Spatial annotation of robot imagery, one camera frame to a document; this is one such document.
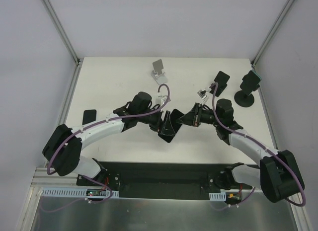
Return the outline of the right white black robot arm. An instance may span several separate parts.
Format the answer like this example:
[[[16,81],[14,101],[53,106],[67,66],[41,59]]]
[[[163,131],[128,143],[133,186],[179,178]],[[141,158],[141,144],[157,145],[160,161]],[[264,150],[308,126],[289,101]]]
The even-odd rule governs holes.
[[[219,139],[227,145],[243,152],[257,167],[237,162],[227,166],[214,178],[214,184],[224,190],[246,184],[262,190],[272,203],[288,200],[299,193],[302,197],[300,207],[306,203],[305,184],[294,155],[288,151],[271,149],[248,134],[234,120],[232,102],[220,99],[213,108],[195,103],[186,114],[177,118],[178,124],[198,127],[202,123],[213,125]]]

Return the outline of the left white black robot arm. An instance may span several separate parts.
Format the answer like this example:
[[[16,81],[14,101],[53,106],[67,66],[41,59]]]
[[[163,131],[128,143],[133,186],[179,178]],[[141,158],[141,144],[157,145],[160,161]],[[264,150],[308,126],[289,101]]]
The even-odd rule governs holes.
[[[49,162],[48,168],[53,168],[59,176],[76,173],[86,176],[93,185],[101,185],[106,176],[106,169],[94,158],[86,158],[81,151],[90,144],[107,136],[125,132],[138,123],[149,125],[158,136],[166,142],[171,142],[180,125],[176,124],[174,115],[167,111],[165,114],[160,105],[152,106],[152,97],[139,92],[132,101],[115,109],[106,119],[90,122],[75,128],[66,124],[59,125],[42,154]]]

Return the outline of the black round phone stand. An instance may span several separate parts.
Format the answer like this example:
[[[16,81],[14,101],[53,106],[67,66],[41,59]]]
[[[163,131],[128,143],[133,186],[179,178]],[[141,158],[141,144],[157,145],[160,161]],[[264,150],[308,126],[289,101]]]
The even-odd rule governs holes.
[[[251,107],[254,104],[254,96],[252,94],[253,89],[253,82],[244,77],[240,85],[240,90],[234,95],[236,104],[244,108]]]

